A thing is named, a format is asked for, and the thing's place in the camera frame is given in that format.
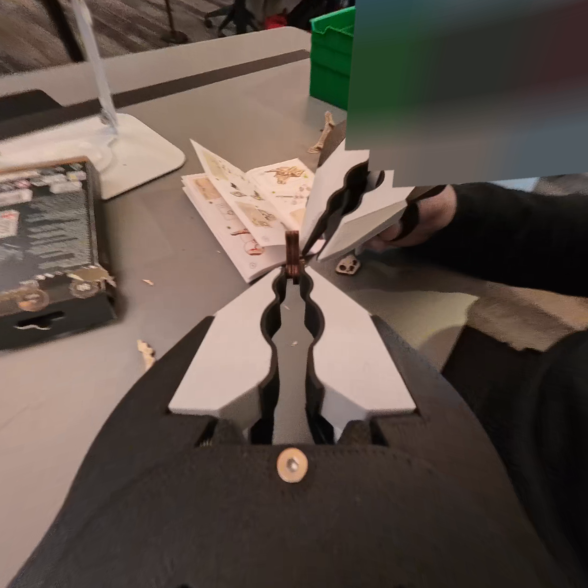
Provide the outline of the black office chair base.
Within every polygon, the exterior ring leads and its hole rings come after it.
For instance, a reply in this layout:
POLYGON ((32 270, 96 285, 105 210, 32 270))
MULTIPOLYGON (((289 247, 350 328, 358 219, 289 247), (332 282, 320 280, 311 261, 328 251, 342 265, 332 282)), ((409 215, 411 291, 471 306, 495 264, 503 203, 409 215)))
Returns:
POLYGON ((203 23, 208 29, 214 28, 213 19, 224 17, 224 20, 216 27, 217 37, 226 37, 225 29, 230 24, 235 25, 237 35, 247 32, 258 32, 261 25, 246 7, 246 1, 232 1, 230 5, 220 7, 205 14, 203 23))

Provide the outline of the wooden model frame assembly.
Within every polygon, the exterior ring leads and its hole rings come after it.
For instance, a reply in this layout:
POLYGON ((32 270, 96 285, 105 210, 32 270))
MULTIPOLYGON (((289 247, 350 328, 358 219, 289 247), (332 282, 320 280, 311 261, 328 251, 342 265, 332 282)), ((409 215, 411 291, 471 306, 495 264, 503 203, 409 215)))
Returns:
POLYGON ((322 151, 322 149, 324 148, 324 145, 325 145, 327 138, 329 137, 330 133, 333 131, 335 126, 336 126, 336 124, 334 122, 334 118, 333 118, 332 113, 330 111, 326 111, 325 117, 324 117, 324 124, 323 124, 323 128, 321 129, 320 137, 315 142, 314 145, 312 145, 310 148, 307 149, 307 153, 309 153, 309 154, 320 153, 322 151))

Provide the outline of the dark brown wooden wheel part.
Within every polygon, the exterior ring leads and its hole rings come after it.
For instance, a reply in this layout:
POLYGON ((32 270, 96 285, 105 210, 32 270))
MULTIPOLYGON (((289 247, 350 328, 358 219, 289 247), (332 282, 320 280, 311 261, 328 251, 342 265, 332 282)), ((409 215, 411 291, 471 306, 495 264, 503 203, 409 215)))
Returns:
POLYGON ((285 274, 294 285, 299 284, 301 267, 304 259, 300 255, 299 232, 286 231, 285 233, 285 274))

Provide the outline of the person's black sweater torso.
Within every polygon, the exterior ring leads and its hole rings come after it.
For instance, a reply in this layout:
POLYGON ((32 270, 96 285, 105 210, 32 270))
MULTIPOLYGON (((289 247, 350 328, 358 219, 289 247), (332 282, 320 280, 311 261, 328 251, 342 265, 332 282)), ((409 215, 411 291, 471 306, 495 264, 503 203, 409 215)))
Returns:
POLYGON ((465 327, 442 373, 484 427, 540 539, 587 587, 587 331, 538 352, 465 327))

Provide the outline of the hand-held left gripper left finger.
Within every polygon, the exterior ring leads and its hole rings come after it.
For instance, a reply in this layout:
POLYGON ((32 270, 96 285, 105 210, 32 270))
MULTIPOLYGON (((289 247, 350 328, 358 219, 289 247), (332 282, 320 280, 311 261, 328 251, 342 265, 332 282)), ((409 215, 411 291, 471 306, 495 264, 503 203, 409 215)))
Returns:
POLYGON ((252 443, 272 443, 280 388, 272 338, 287 284, 285 269, 271 270, 215 313, 170 412, 230 421, 252 443))

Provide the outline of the person's right hand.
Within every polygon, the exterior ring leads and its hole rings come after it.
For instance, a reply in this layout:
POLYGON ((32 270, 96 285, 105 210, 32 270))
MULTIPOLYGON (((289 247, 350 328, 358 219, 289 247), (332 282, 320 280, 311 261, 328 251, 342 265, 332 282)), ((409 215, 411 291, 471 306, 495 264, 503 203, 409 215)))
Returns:
POLYGON ((399 220, 364 243, 367 251, 383 252, 392 248, 414 247, 425 243, 435 233, 446 227, 457 210, 457 195, 451 185, 438 195, 419 203, 419 224, 407 237, 393 241, 399 234, 399 220))

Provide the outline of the white desk stand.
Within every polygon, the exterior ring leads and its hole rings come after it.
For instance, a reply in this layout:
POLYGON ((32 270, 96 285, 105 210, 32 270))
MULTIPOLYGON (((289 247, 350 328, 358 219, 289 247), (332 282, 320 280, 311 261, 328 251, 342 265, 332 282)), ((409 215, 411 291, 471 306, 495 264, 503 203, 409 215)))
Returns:
POLYGON ((49 165, 92 163, 102 199, 121 195, 179 169, 185 154, 142 121, 118 114, 99 54, 92 17, 84 1, 72 3, 98 90, 99 113, 1 142, 1 181, 16 181, 49 165))

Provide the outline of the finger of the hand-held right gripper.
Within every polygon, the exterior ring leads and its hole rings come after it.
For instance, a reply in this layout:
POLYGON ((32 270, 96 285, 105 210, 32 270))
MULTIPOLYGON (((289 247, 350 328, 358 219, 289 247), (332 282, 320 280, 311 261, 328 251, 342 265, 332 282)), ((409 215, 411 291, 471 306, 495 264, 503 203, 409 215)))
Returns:
POLYGON ((325 159, 315 173, 307 199, 303 224, 299 231, 299 249, 307 254, 321 237, 330 201, 343 194, 349 176, 356 170, 366 171, 370 150, 348 150, 345 139, 325 159))
POLYGON ((347 187, 342 204, 330 213, 319 262, 348 254, 400 218, 415 187, 394 187, 393 171, 368 172, 357 187, 347 187))

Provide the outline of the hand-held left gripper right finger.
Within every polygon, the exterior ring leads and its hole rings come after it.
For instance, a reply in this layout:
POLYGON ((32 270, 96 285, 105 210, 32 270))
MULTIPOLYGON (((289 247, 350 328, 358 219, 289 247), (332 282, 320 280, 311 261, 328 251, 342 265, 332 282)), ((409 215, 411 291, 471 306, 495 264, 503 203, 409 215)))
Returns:
POLYGON ((351 422, 412 415, 416 404, 372 316, 312 268, 302 269, 307 353, 306 417, 317 445, 334 445, 351 422))

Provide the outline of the green plastic bin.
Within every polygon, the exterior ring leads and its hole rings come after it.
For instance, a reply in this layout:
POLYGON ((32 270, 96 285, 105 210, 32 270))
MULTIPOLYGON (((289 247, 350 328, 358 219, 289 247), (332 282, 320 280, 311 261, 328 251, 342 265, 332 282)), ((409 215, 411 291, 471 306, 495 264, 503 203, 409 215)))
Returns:
POLYGON ((348 108, 356 8, 311 19, 309 94, 344 111, 348 108))

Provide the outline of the black cardboard box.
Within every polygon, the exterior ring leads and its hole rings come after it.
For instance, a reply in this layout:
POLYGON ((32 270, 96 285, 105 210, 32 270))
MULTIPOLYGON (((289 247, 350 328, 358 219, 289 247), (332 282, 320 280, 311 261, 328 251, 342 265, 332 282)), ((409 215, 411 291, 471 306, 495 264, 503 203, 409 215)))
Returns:
POLYGON ((99 172, 87 157, 1 170, 1 351, 116 320, 99 172))

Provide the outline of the person's right forearm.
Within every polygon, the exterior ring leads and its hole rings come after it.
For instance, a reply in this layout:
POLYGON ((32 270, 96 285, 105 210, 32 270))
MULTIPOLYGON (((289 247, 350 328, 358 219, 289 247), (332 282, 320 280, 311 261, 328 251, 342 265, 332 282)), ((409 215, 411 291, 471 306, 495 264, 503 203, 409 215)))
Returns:
POLYGON ((587 195, 542 195, 492 184, 454 188, 452 220, 431 258, 489 282, 587 297, 587 195))

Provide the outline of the white instruction booklet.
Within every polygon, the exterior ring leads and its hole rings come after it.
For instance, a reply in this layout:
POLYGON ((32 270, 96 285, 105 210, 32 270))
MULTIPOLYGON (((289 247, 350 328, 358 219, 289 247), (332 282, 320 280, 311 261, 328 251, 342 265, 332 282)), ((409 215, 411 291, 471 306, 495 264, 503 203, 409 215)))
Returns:
POLYGON ((286 261, 285 235, 300 231, 314 173, 299 159, 243 172, 191 140, 203 173, 183 189, 249 284, 286 261))

